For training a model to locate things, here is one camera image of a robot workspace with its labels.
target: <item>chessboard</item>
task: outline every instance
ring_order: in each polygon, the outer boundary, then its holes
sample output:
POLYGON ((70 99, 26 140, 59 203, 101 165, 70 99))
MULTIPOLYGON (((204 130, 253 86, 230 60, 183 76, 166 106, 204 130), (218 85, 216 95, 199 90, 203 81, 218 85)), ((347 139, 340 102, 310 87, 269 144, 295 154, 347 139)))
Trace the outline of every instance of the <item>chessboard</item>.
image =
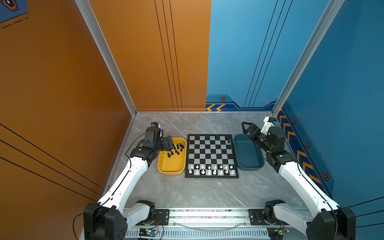
POLYGON ((230 134, 188 134, 185 177, 238 178, 230 134))

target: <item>robotic arm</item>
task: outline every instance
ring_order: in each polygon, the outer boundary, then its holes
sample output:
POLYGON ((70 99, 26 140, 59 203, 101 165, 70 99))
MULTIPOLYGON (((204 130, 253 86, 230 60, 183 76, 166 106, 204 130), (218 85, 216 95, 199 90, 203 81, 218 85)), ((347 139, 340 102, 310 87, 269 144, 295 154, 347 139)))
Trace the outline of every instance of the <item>robotic arm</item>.
POLYGON ((316 184, 311 184, 312 180, 299 166, 296 158, 284 150, 285 134, 280 127, 274 126, 274 121, 276 119, 266 117, 263 129, 253 123, 243 122, 243 133, 249 133, 249 138, 266 152, 267 162, 296 190, 311 216, 291 208, 282 200, 273 200, 265 204, 266 220, 269 223, 284 221, 309 240, 354 240, 354 213, 349 208, 341 208, 316 184))
POLYGON ((127 213, 121 214, 134 186, 160 151, 173 148, 172 136, 163 137, 157 122, 147 128, 145 137, 132 150, 129 163, 118 179, 97 204, 84 209, 84 238, 86 240, 122 240, 127 230, 138 222, 150 224, 155 216, 155 204, 140 200, 127 213))

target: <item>yellow tray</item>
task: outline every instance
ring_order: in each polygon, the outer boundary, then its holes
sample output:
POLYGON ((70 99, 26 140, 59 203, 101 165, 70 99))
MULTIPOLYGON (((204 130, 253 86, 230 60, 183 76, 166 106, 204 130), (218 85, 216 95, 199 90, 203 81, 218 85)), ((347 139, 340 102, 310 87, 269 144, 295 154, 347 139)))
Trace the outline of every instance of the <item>yellow tray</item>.
POLYGON ((157 169, 165 175, 180 175, 183 173, 185 168, 185 156, 187 152, 187 142, 184 138, 173 137, 173 144, 184 145, 184 149, 180 152, 179 155, 175 153, 175 150, 172 150, 174 154, 171 157, 168 157, 167 151, 161 151, 159 156, 159 161, 157 162, 157 169))

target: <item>orange chevron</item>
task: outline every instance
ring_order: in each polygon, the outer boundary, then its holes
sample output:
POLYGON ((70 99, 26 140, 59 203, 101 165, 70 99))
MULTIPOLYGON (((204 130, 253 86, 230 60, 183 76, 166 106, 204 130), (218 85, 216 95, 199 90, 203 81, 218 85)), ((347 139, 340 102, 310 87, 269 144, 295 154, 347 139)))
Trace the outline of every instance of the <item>orange chevron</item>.
POLYGON ((289 123, 284 123, 283 126, 283 131, 285 132, 285 127, 290 127, 291 125, 289 125, 289 123))
POLYGON ((294 135, 294 136, 296 136, 296 134, 294 133, 294 132, 290 132, 290 131, 288 131, 288 142, 289 142, 289 136, 290 135, 294 135))
POLYGON ((221 105, 220 107, 216 108, 216 110, 217 110, 217 111, 221 111, 220 108, 221 108, 222 106, 225 106, 225 104, 223 104, 223 105, 221 105))
POLYGON ((305 172, 305 167, 309 167, 310 169, 313 170, 313 167, 311 165, 309 165, 308 163, 306 162, 303 162, 303 171, 305 172))
POLYGON ((208 110, 208 111, 212 111, 212 110, 211 110, 211 107, 213 107, 213 106, 215 106, 215 105, 216 105, 216 104, 212 104, 211 106, 207 107, 207 110, 208 110))
POLYGON ((286 118, 286 116, 284 116, 284 115, 280 115, 280 125, 281 125, 281 119, 282 118, 286 118))
POLYGON ((312 176, 311 174, 310 174, 310 179, 315 180, 316 182, 318 182, 319 184, 321 184, 320 180, 317 179, 317 178, 315 178, 315 177, 312 176))
POLYGON ((297 161, 300 162, 299 158, 300 158, 300 155, 304 156, 304 157, 307 157, 307 155, 303 152, 300 152, 300 151, 297 151, 297 161))

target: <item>blue tray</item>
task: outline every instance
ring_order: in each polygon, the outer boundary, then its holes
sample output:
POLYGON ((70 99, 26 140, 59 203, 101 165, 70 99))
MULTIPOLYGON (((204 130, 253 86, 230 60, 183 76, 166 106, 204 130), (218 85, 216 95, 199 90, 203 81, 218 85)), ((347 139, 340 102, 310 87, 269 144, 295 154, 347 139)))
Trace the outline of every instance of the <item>blue tray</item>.
POLYGON ((239 134, 233 139, 237 156, 237 166, 243 171, 256 171, 264 166, 261 149, 248 138, 248 135, 239 134))

